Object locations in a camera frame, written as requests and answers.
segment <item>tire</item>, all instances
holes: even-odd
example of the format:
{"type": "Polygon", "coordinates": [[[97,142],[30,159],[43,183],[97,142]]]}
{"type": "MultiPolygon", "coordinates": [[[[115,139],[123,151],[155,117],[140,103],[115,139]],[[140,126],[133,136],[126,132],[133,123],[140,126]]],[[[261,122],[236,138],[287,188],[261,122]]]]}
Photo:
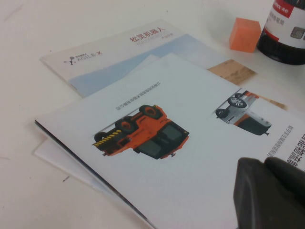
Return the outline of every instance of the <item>tire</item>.
{"type": "Polygon", "coordinates": [[[244,100],[235,97],[228,98],[228,103],[237,108],[245,108],[247,106],[247,103],[244,100]]]}
{"type": "Polygon", "coordinates": [[[119,130],[122,130],[122,132],[126,134],[132,134],[136,130],[135,125],[128,118],[116,121],[115,127],[119,130]]]}
{"type": "Polygon", "coordinates": [[[224,109],[217,109],[215,113],[219,118],[225,118],[227,116],[227,113],[224,109]]]}
{"type": "Polygon", "coordinates": [[[102,140],[103,137],[106,137],[106,136],[107,136],[107,134],[105,132],[99,132],[94,136],[94,140],[96,142],[99,142],[102,140]]]}
{"type": "Polygon", "coordinates": [[[243,96],[243,94],[241,94],[241,93],[236,93],[234,96],[235,96],[235,98],[240,98],[240,97],[243,96]]]}
{"type": "Polygon", "coordinates": [[[159,119],[162,116],[162,113],[160,112],[159,109],[157,109],[154,106],[149,106],[149,105],[143,105],[140,107],[140,112],[142,112],[144,115],[154,118],[154,119],[159,119]]]}

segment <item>red label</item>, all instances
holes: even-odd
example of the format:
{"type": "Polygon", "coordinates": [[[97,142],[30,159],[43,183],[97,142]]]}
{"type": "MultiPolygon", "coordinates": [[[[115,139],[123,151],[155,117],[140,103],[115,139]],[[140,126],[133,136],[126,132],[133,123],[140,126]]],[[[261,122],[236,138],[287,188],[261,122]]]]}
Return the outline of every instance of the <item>red label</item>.
{"type": "Polygon", "coordinates": [[[293,5],[284,2],[284,0],[275,0],[273,3],[273,8],[283,16],[289,18],[292,10],[294,9],[293,5]]]}

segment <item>black plastic object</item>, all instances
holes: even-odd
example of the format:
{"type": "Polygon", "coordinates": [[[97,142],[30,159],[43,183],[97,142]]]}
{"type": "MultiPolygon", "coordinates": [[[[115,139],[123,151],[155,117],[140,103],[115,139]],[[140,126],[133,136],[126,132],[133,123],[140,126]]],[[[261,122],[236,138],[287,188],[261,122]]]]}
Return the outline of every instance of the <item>black plastic object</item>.
{"type": "MultiPolygon", "coordinates": [[[[284,1],[290,5],[305,10],[305,0],[284,1]]],[[[272,39],[265,31],[263,31],[261,34],[261,37],[257,43],[257,48],[264,55],[276,61],[292,65],[305,64],[305,49],[295,48],[282,44],[272,39]]]]}
{"type": "Polygon", "coordinates": [[[241,158],[234,203],[239,229],[304,229],[305,173],[278,158],[241,158]]]}

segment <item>logo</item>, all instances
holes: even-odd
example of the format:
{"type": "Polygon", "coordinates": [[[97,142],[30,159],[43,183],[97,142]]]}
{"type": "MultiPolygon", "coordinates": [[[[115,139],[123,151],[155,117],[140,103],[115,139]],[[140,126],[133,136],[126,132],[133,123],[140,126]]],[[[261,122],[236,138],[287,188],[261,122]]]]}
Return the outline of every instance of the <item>logo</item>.
{"type": "Polygon", "coordinates": [[[91,54],[81,54],[81,55],[77,55],[77,56],[70,56],[70,61],[64,61],[64,63],[70,63],[70,65],[74,65],[79,61],[85,61],[88,60],[90,58],[96,57],[102,55],[101,51],[98,51],[96,53],[91,53],[91,54]]]}
{"type": "Polygon", "coordinates": [[[75,58],[73,57],[73,56],[70,56],[70,61],[64,61],[64,63],[71,63],[71,65],[73,65],[73,60],[74,60],[75,58]]]}

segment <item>yellow black warning stripe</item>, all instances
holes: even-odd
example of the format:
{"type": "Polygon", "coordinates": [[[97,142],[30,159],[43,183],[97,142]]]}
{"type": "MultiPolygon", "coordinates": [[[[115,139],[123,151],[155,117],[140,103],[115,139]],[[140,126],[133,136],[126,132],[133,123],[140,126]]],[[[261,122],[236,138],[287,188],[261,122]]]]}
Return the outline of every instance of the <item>yellow black warning stripe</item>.
{"type": "Polygon", "coordinates": [[[117,130],[117,131],[113,132],[112,134],[108,135],[107,137],[104,137],[101,141],[94,143],[93,145],[98,147],[101,144],[103,144],[104,142],[107,142],[108,140],[110,140],[112,137],[115,137],[116,135],[118,135],[120,132],[122,132],[122,131],[117,130]]]}

